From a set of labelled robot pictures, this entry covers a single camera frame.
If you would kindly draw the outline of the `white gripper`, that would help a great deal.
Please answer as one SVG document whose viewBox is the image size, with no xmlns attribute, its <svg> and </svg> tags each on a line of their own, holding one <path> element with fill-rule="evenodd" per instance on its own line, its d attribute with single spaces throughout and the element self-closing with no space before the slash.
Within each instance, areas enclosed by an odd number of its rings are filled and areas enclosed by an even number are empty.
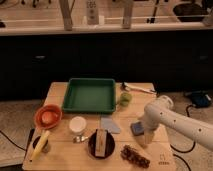
<svg viewBox="0 0 213 171">
<path fill-rule="evenodd" d="M 153 118 L 149 117 L 148 115 L 143 115 L 140 118 L 140 122 L 144 128 L 144 137 L 145 137 L 145 144 L 150 144 L 154 138 L 155 131 L 159 127 L 159 123 L 155 121 Z"/>
</svg>

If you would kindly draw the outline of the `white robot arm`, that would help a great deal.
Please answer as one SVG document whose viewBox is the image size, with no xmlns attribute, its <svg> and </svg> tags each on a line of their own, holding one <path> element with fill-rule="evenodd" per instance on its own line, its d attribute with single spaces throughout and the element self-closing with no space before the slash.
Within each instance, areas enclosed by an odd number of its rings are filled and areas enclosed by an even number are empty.
<svg viewBox="0 0 213 171">
<path fill-rule="evenodd" d="M 213 125 L 178 114 L 173 106 L 172 99 L 166 95 L 149 102 L 140 118 L 144 129 L 155 131 L 163 124 L 213 151 Z"/>
</svg>

